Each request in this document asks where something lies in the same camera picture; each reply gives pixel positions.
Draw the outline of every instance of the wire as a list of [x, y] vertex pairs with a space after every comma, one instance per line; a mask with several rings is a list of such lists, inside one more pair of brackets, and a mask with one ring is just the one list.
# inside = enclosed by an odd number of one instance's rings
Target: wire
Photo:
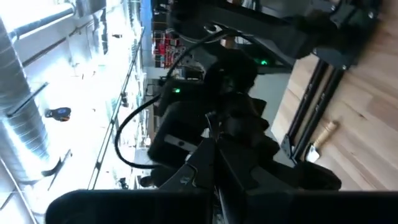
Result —
[[[173, 28], [167, 29], [166, 32], [174, 32], [174, 33], [178, 34], [178, 36], [181, 37], [183, 40], [186, 40], [187, 42], [192, 43], [192, 44], [196, 44], [197, 42], [200, 41], [200, 40], [196, 40], [196, 39], [184, 36], [183, 34], [180, 34], [177, 31], [175, 31]], [[226, 34], [220, 36], [219, 38], [215, 38], [214, 40], [206, 41], [204, 44], [215, 43], [215, 42], [220, 41], [221, 39], [223, 39], [225, 36], [226, 36]]]
[[131, 114], [129, 114], [129, 116], [127, 116], [127, 118], [120, 124], [119, 129], [116, 131], [116, 135], [114, 137], [114, 149], [116, 151], [116, 155], [119, 157], [120, 160], [122, 160], [125, 164], [134, 167], [134, 168], [138, 168], [138, 169], [155, 169], [156, 167], [159, 167], [160, 165], [145, 165], [145, 164], [136, 164], [134, 162], [130, 162], [128, 160], [126, 160], [122, 154], [120, 153], [120, 149], [119, 149], [119, 140], [120, 140], [120, 135], [122, 133], [122, 130], [124, 129], [124, 127], [126, 127], [126, 125], [133, 119], [133, 117], [135, 117], [137, 114], [139, 114], [142, 110], [144, 110], [145, 108], [147, 108], [148, 106], [152, 105], [153, 103], [155, 103], [156, 101], [158, 101], [160, 99], [160, 95], [157, 95], [155, 97], [153, 97], [152, 99], [150, 99], [148, 102], [144, 103], [143, 105], [141, 105], [140, 107], [138, 107], [137, 109], [135, 109]]
[[[178, 56], [178, 58], [174, 61], [173, 65], [169, 68], [167, 75], [166, 75], [166, 81], [168, 81], [172, 78], [172, 73], [173, 73], [174, 69], [177, 68], [177, 66], [181, 62], [181, 60], [185, 56], [187, 56], [192, 50], [201, 46], [202, 44], [205, 44], [207, 41], [211, 41], [213, 39], [217, 39], [222, 36], [231, 35], [231, 34], [237, 35], [237, 32], [234, 30], [224, 29], [219, 32], [215, 32], [214, 34], [210, 34], [209, 36], [203, 38], [201, 41], [199, 41], [199, 42], [193, 44], [192, 46], [190, 46], [189, 48], [187, 48], [181, 55]], [[122, 156], [122, 154], [120, 152], [120, 148], [119, 148], [119, 140], [120, 140], [120, 136], [121, 136], [121, 133], [122, 133], [124, 127], [126, 127], [126, 125], [133, 119], [133, 117], [135, 117], [142, 110], [144, 110], [148, 106], [152, 105], [159, 99], [160, 99], [160, 94], [154, 96], [148, 102], [144, 103], [143, 105], [141, 105], [140, 107], [135, 109], [131, 114], [129, 114], [129, 116], [127, 116], [127, 118], [121, 123], [119, 129], [116, 131], [116, 135], [114, 137], [114, 149], [116, 151], [116, 155], [119, 157], [120, 160], [122, 160], [125, 164], [127, 164], [131, 167], [138, 168], [138, 169], [155, 169], [156, 167], [160, 166], [158, 164], [146, 165], [146, 164], [136, 164], [134, 162], [130, 162]]]
[[192, 50], [195, 50], [197, 47], [201, 46], [202, 44], [205, 44], [209, 40], [217, 39], [219, 37], [222, 37], [224, 35], [231, 35], [231, 34], [236, 34], [236, 31], [225, 29], [221, 30], [219, 32], [215, 32], [214, 34], [210, 34], [207, 37], [203, 38], [202, 40], [194, 43], [193, 45], [189, 46], [182, 54], [178, 56], [178, 58], [174, 61], [173, 65], [170, 67], [170, 69], [167, 72], [166, 75], [166, 80], [172, 77], [174, 69], [177, 68], [178, 64], [181, 62], [181, 60], [186, 57]]

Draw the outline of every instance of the wooden table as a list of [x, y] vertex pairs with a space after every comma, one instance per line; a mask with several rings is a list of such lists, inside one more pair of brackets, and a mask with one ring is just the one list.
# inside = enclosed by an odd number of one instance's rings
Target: wooden table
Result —
[[[346, 72], [317, 129], [340, 122], [317, 164], [333, 170], [343, 190], [398, 190], [398, 1], [384, 1], [383, 8], [359, 65]], [[308, 56], [294, 67], [271, 129], [279, 142], [316, 62]]]

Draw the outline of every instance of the silver ventilation duct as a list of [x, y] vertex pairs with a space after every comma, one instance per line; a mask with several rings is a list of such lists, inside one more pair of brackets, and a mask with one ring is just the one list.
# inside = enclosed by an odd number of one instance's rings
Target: silver ventilation duct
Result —
[[0, 17], [0, 157], [19, 184], [40, 180], [59, 160], [47, 150], [47, 132], [34, 100], [13, 117], [6, 116], [29, 95], [24, 69]]
[[58, 4], [48, 8], [39, 9], [40, 13], [34, 17], [24, 15], [23, 22], [12, 27], [8, 33], [12, 41], [19, 40], [39, 29], [51, 26], [75, 14], [75, 7], [70, 3]]

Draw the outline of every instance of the black mount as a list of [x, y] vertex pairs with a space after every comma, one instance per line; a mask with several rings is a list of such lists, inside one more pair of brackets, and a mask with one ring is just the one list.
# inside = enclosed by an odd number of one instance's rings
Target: black mount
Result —
[[[314, 53], [335, 68], [349, 69], [356, 64], [373, 32], [381, 1], [310, 2], [304, 15], [277, 18], [226, 1], [176, 0], [168, 23], [176, 33], [194, 40], [208, 35], [204, 28], [207, 24], [217, 24], [256, 39], [270, 40], [284, 56], [299, 59]], [[274, 52], [267, 46], [263, 48]], [[217, 58], [225, 54], [217, 42], [204, 44], [199, 52], [202, 50]], [[285, 61], [274, 56], [282, 63]]]

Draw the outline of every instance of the black rod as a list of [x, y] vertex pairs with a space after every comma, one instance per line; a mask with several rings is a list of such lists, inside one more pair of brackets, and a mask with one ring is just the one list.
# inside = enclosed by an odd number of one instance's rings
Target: black rod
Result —
[[341, 69], [333, 69], [332, 74], [330, 78], [328, 79], [328, 83], [326, 84], [325, 88], [323, 89], [323, 92], [321, 96], [318, 99], [318, 103], [313, 110], [310, 121], [307, 123], [304, 129], [304, 133], [300, 138], [300, 141], [297, 144], [297, 147], [294, 149], [294, 160], [297, 162], [300, 160], [302, 154], [304, 153], [305, 149], [307, 148], [307, 144], [309, 140], [311, 139], [311, 136], [315, 129], [318, 126], [319, 121], [322, 119], [322, 116], [332, 99], [333, 95], [335, 94], [335, 91], [343, 78], [344, 75], [344, 70]]
[[311, 79], [305, 89], [305, 93], [303, 95], [302, 100], [298, 106], [296, 113], [294, 114], [294, 118], [292, 124], [290, 125], [289, 131], [287, 135], [289, 136], [291, 141], [294, 141], [297, 132], [299, 131], [301, 124], [303, 123], [304, 117], [307, 114], [307, 111], [311, 105], [313, 97], [317, 92], [319, 85], [322, 81], [323, 76], [328, 68], [328, 64], [322, 60], [319, 60], [317, 66], [315, 67]]

